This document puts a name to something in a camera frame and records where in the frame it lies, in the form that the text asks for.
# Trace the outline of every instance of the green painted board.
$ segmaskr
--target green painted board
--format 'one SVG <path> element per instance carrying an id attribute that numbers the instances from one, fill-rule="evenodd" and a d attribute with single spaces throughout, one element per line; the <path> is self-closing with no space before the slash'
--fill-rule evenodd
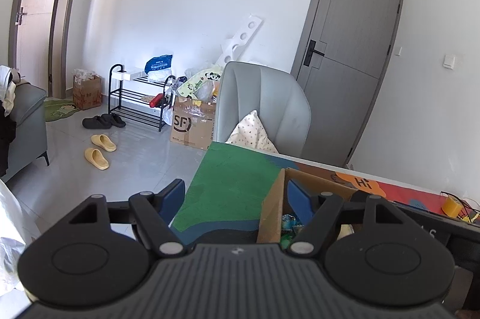
<path id="1" fill-rule="evenodd" d="M 260 218 L 262 201 L 281 167 L 259 152 L 212 142 L 172 227 Z"/>

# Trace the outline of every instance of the circular pad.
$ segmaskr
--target circular pad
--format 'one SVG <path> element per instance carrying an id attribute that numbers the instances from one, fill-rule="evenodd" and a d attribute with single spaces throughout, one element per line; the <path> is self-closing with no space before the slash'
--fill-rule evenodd
<path id="1" fill-rule="evenodd" d="M 149 270 L 143 246 L 110 226 L 92 225 L 54 226 L 23 252 L 18 274 L 30 294 L 59 308 L 90 308 L 143 281 Z"/>
<path id="2" fill-rule="evenodd" d="M 454 260 L 416 226 L 376 224 L 332 244 L 328 275 L 343 291 L 369 304 L 418 306 L 440 299 L 454 275 Z"/>

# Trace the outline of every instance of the clothing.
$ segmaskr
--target clothing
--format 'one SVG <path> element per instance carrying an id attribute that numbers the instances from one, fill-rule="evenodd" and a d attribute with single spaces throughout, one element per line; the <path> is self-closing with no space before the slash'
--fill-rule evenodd
<path id="1" fill-rule="evenodd" d="M 0 66 L 0 100 L 5 99 L 5 94 L 7 92 L 8 84 L 11 77 L 11 68 L 7 66 Z"/>
<path id="2" fill-rule="evenodd" d="M 13 104 L 15 100 L 15 88 L 17 85 L 15 82 L 11 82 L 8 85 L 7 92 L 5 94 L 5 99 L 3 100 L 3 108 L 5 109 L 5 116 L 8 116 L 13 109 Z"/>
<path id="3" fill-rule="evenodd" d="M 17 123 L 10 116 L 5 117 L 5 109 L 0 106 L 0 177 L 7 173 L 8 149 L 15 139 Z"/>
<path id="4" fill-rule="evenodd" d="M 16 69 L 0 66 L 0 101 L 5 108 L 4 116 L 8 116 L 13 109 L 16 86 L 23 83 L 27 82 L 20 78 Z"/>

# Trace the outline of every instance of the blue plastic bag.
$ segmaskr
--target blue plastic bag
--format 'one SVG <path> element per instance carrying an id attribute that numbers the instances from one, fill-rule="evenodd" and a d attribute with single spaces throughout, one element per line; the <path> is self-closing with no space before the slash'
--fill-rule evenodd
<path id="1" fill-rule="evenodd" d="M 150 59 L 145 65 L 145 73 L 148 74 L 148 80 L 151 82 L 163 82 L 168 76 L 171 76 L 172 57 L 173 55 L 162 55 Z"/>

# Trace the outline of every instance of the ribbed plastic surface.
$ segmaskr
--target ribbed plastic surface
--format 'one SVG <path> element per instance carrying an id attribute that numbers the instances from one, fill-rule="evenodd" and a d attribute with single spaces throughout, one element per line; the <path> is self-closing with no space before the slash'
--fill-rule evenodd
<path id="1" fill-rule="evenodd" d="M 33 304 L 22 319 L 452 318 L 440 305 L 388 311 L 343 296 L 308 259 L 278 245 L 198 245 L 160 261 L 136 291 L 108 306 L 63 311 Z"/>

